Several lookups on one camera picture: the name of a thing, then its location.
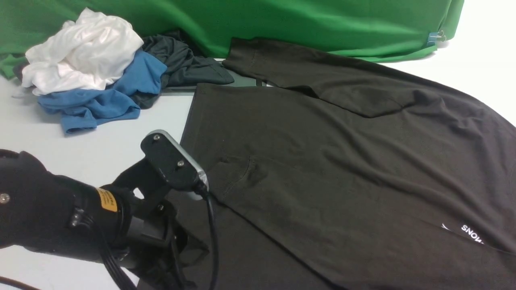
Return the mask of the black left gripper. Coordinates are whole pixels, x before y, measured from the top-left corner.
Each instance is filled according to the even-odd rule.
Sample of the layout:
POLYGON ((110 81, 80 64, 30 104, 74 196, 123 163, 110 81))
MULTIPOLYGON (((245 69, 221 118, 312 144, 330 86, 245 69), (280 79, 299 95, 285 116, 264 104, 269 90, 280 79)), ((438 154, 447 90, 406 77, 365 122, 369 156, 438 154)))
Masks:
POLYGON ((184 269, 201 262, 209 247, 178 222, 166 199, 172 188, 152 165, 140 160, 104 188, 124 203, 124 226, 114 244, 128 251, 121 266, 154 290, 196 290, 184 269))

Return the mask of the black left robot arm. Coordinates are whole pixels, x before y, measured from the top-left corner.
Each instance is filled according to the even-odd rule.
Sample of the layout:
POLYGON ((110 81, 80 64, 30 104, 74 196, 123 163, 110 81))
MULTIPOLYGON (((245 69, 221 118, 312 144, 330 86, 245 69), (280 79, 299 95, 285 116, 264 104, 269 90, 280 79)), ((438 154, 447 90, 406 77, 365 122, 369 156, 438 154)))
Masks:
POLYGON ((1 247, 101 263, 120 290, 136 289, 123 268, 155 290, 195 290, 183 270, 210 250, 165 198, 193 192, 208 204, 214 289, 218 240, 208 186, 180 147, 142 150, 142 160, 101 188, 50 173, 28 152, 1 150, 1 247))

